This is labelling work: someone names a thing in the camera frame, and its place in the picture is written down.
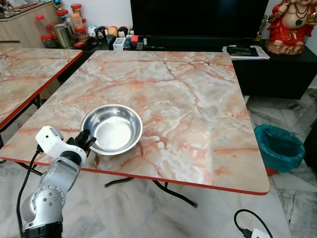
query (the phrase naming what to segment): white plug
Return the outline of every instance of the white plug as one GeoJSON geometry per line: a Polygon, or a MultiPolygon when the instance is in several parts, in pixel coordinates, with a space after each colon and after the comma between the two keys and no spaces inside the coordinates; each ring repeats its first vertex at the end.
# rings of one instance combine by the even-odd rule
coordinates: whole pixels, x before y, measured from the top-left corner
{"type": "Polygon", "coordinates": [[[270,237],[267,233],[262,232],[259,229],[253,229],[251,238],[270,238],[270,237]]]}

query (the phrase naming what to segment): teal garbage bag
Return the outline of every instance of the teal garbage bag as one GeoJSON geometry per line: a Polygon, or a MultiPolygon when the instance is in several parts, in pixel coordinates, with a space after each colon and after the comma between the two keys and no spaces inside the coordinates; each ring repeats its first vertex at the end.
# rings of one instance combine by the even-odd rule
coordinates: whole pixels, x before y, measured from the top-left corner
{"type": "Polygon", "coordinates": [[[259,125],[254,130],[264,165],[279,172],[299,167],[305,149],[292,133],[273,125],[259,125]]]}

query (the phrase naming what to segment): black cable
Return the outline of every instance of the black cable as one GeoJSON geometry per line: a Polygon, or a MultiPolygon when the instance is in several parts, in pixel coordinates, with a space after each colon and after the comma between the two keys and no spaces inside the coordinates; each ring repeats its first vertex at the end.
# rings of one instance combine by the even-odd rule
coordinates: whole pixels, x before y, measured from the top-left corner
{"type": "Polygon", "coordinates": [[[30,163],[30,166],[29,166],[29,169],[28,169],[28,172],[26,173],[26,176],[25,176],[25,179],[24,179],[24,182],[22,184],[22,187],[20,189],[20,192],[19,192],[19,195],[18,195],[18,200],[16,202],[16,215],[18,217],[18,224],[19,224],[19,231],[20,231],[20,236],[22,238],[22,219],[21,219],[21,213],[20,213],[20,202],[21,202],[21,196],[22,196],[22,192],[24,190],[24,187],[26,185],[26,182],[29,178],[29,175],[30,175],[30,172],[31,172],[31,168],[32,168],[32,165],[33,165],[33,162],[35,160],[35,158],[37,157],[38,154],[40,154],[40,150],[37,149],[32,160],[31,160],[31,163],[30,163]]]}
{"type": "Polygon", "coordinates": [[[264,223],[264,221],[257,215],[255,214],[253,211],[250,211],[248,209],[240,209],[239,211],[237,211],[235,214],[234,214],[234,224],[236,225],[236,227],[239,229],[239,231],[241,231],[243,234],[244,234],[244,231],[246,229],[243,229],[242,227],[239,227],[238,223],[237,223],[237,215],[240,213],[240,212],[248,212],[248,213],[251,213],[253,216],[255,216],[261,223],[262,225],[264,226],[264,228],[266,229],[268,235],[270,238],[273,238],[271,232],[269,231],[268,227],[266,226],[266,224],[264,223]]]}

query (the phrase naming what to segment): white box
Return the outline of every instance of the white box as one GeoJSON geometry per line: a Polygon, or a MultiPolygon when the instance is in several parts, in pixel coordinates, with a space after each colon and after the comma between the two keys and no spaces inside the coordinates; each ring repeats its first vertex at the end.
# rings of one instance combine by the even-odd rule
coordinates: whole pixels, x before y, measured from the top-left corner
{"type": "Polygon", "coordinates": [[[122,51],[124,47],[126,38],[117,38],[113,43],[113,50],[114,51],[122,51]]]}

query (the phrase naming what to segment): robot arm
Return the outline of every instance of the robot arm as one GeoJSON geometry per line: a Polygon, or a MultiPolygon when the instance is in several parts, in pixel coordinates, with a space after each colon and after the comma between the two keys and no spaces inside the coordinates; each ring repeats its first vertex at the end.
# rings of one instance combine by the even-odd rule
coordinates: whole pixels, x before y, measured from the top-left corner
{"type": "Polygon", "coordinates": [[[89,137],[90,132],[85,130],[65,143],[60,132],[51,126],[44,126],[36,135],[42,150],[55,159],[36,191],[22,205],[22,217],[26,221],[22,227],[23,238],[61,238],[66,195],[85,164],[89,147],[96,141],[89,137]]]}

